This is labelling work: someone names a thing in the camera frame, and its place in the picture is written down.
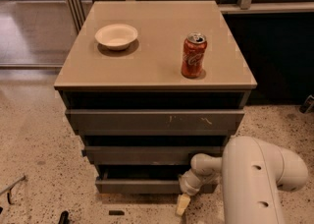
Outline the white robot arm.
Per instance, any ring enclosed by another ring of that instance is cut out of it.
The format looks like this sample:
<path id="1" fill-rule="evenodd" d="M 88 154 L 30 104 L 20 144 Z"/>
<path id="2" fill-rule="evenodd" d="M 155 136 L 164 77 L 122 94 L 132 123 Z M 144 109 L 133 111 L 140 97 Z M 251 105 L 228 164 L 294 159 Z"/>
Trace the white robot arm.
<path id="1" fill-rule="evenodd" d="M 176 214 L 190 198 L 222 176 L 225 224 L 286 224 L 279 191 L 300 190 L 308 169 L 295 152 L 252 137 L 231 139 L 220 157 L 198 153 L 179 176 Z"/>

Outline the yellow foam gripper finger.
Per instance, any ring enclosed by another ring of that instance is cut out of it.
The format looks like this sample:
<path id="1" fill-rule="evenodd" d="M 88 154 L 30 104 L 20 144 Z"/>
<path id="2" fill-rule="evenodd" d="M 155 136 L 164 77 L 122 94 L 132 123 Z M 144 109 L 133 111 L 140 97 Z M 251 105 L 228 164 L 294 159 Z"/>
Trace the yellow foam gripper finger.
<path id="1" fill-rule="evenodd" d="M 183 216 L 186 211 L 188 205 L 190 203 L 190 196 L 187 194 L 182 194 L 178 196 L 176 214 L 178 216 Z"/>

